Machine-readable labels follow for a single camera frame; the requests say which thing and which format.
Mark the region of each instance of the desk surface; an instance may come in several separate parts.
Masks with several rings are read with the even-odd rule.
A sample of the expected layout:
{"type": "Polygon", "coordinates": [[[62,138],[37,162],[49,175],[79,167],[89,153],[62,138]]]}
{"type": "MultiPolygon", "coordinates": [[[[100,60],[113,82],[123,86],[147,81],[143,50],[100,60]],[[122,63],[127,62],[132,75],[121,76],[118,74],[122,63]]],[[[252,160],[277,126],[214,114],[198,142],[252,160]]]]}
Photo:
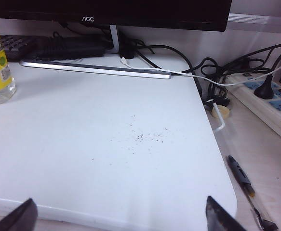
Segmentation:
{"type": "Polygon", "coordinates": [[[0,105],[0,210],[108,230],[205,230],[236,197],[195,83],[10,64],[0,105]]]}

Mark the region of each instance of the ballpoint pen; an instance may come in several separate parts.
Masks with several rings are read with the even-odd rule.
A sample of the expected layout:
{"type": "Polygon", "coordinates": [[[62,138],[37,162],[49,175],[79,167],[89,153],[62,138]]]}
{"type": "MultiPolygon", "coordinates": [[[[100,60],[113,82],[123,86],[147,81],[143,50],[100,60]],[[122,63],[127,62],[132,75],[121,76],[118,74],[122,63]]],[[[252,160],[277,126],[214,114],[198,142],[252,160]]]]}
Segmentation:
{"type": "Polygon", "coordinates": [[[263,231],[278,231],[279,229],[277,225],[272,221],[260,198],[258,197],[258,194],[252,188],[251,182],[247,178],[243,169],[240,167],[239,163],[232,156],[228,156],[228,163],[233,175],[243,189],[244,194],[253,208],[260,228],[263,231]]]}

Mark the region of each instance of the black keyboard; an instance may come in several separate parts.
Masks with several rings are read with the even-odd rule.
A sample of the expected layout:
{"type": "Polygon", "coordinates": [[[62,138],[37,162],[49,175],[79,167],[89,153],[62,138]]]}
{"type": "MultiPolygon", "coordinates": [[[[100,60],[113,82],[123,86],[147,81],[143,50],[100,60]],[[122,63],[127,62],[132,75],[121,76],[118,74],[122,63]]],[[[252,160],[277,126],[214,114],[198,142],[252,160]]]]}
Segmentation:
{"type": "Polygon", "coordinates": [[[20,60],[37,47],[38,36],[0,35],[8,60],[20,60]]]}

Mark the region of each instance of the charging cable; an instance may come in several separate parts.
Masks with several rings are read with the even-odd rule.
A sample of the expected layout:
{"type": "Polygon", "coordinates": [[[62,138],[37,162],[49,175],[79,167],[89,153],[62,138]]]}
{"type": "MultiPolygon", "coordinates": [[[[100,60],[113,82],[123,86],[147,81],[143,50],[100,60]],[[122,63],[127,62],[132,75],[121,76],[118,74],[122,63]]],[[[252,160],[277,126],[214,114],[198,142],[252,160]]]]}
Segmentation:
{"type": "Polygon", "coordinates": [[[256,79],[259,79],[259,78],[263,78],[263,77],[266,77],[266,76],[269,76],[269,75],[272,75],[273,73],[281,70],[281,66],[276,68],[275,70],[269,72],[269,73],[266,73],[266,74],[263,74],[261,76],[258,76],[258,77],[255,77],[255,78],[251,78],[249,80],[246,80],[246,81],[241,81],[241,82],[236,82],[236,83],[229,83],[229,84],[223,84],[223,83],[217,83],[217,82],[214,82],[206,77],[202,77],[202,76],[197,76],[197,75],[192,75],[192,74],[187,74],[187,73],[184,73],[184,72],[179,72],[179,71],[172,71],[172,70],[166,70],[166,69],[160,69],[160,68],[154,68],[154,67],[149,67],[149,68],[137,68],[137,67],[133,67],[131,65],[129,65],[127,63],[127,60],[122,57],[121,58],[121,63],[131,69],[135,69],[135,70],[155,70],[155,71],[164,71],[164,72],[171,72],[171,73],[175,73],[175,74],[179,74],[179,75],[182,75],[182,76],[187,76],[187,77],[196,77],[196,78],[201,78],[201,79],[204,79],[206,81],[209,81],[211,83],[214,83],[216,85],[219,85],[219,86],[224,86],[224,87],[227,87],[227,86],[234,86],[234,85],[238,85],[238,84],[242,84],[242,83],[247,83],[247,82],[250,82],[250,81],[253,81],[253,80],[256,80],[256,79]]]}
{"type": "Polygon", "coordinates": [[[212,101],[213,101],[212,105],[213,105],[213,107],[214,107],[214,109],[215,109],[215,111],[217,113],[217,117],[218,117],[219,121],[221,122],[221,125],[213,130],[213,132],[216,133],[216,132],[222,130],[225,127],[225,121],[224,121],[224,118],[223,118],[223,116],[221,114],[221,111],[219,110],[216,102],[214,102],[214,100],[211,99],[211,100],[208,100],[207,103],[212,102],[212,101]]]}

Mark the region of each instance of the silver bar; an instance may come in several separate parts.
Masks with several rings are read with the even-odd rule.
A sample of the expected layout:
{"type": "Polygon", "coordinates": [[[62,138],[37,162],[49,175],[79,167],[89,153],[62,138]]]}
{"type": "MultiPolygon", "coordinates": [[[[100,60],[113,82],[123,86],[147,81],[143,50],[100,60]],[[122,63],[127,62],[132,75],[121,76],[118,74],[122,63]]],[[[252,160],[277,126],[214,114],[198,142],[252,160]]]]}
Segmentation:
{"type": "Polygon", "coordinates": [[[106,50],[106,53],[117,54],[119,53],[119,37],[118,37],[118,28],[115,25],[110,25],[110,32],[112,37],[113,48],[106,50]]]}
{"type": "Polygon", "coordinates": [[[52,61],[41,61],[41,60],[29,60],[24,59],[19,62],[21,66],[45,68],[53,70],[63,71],[77,71],[77,72],[88,72],[98,73],[107,75],[118,75],[118,76],[132,76],[132,77],[145,77],[145,78],[161,78],[170,79],[170,72],[163,71],[149,71],[149,70],[134,70],[119,67],[108,67],[108,66],[94,66],[86,64],[69,64],[52,61]]]}

